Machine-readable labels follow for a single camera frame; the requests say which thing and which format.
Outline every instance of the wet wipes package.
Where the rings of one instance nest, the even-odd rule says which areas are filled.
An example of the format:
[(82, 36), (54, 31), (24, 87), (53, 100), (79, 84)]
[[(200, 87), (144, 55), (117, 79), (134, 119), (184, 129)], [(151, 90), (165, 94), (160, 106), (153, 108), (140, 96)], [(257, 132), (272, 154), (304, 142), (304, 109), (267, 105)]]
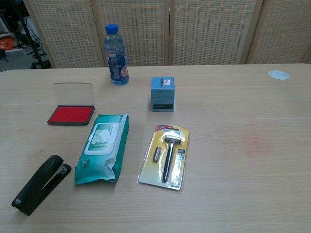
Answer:
[(76, 184), (116, 182), (121, 172), (128, 134), (128, 115), (99, 115), (75, 168)]

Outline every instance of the wet wipes label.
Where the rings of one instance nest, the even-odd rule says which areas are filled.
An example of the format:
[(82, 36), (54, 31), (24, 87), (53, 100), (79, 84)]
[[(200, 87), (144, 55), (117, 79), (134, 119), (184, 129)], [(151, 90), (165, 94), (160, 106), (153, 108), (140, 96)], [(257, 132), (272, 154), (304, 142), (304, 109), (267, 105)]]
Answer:
[(99, 123), (90, 135), (86, 155), (108, 155), (112, 152), (118, 134), (118, 123)]

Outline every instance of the razor handle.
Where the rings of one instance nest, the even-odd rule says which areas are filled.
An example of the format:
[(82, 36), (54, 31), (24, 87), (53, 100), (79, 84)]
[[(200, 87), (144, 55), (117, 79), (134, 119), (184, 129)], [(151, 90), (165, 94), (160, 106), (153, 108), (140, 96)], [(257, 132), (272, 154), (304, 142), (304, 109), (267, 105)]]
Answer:
[(169, 150), (167, 151), (166, 159), (165, 159), (165, 165), (163, 170), (163, 176), (162, 176), (162, 182), (166, 183), (169, 179), (170, 175), (170, 167), (171, 162), (173, 158), (173, 152), (174, 152), (174, 142), (170, 142)]

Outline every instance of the water bottle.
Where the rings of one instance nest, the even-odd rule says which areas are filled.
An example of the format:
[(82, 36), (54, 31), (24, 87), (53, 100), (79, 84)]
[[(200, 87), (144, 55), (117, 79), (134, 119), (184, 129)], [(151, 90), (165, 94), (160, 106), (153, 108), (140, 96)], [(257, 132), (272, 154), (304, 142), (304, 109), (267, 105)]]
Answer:
[(117, 24), (107, 24), (105, 29), (107, 35), (104, 39), (104, 49), (107, 55), (111, 81), (115, 85), (124, 85), (128, 82), (129, 77), (122, 36), (118, 34)]

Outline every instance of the blue bottle cap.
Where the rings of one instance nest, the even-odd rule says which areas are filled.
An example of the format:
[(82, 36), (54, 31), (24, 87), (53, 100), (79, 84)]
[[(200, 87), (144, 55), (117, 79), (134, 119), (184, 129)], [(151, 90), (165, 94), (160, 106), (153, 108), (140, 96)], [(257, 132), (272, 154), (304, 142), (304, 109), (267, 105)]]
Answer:
[(115, 23), (109, 23), (105, 26), (107, 34), (116, 34), (118, 33), (118, 26)]

